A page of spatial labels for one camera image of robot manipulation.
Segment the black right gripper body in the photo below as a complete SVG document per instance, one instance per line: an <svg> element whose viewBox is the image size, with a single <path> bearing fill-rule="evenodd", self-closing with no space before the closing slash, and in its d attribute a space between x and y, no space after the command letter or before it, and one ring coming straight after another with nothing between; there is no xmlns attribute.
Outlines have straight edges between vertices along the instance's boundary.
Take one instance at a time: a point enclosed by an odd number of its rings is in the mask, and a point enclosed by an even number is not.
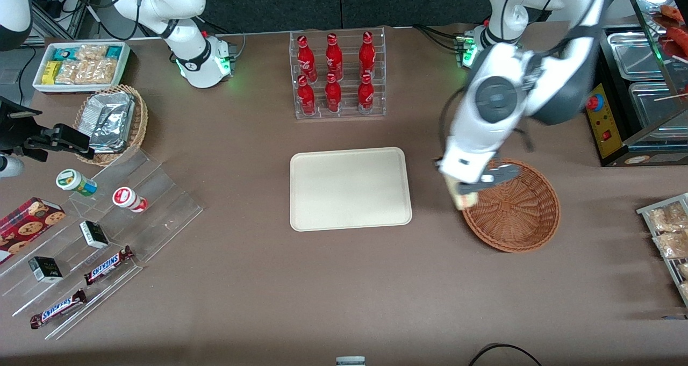
<svg viewBox="0 0 688 366"><path fill-rule="evenodd" d="M15 153L23 157L24 141L47 132L48 128L40 126L33 118L41 114L41 111L25 108L5 97L1 100L1 151L8 155Z"/></svg>

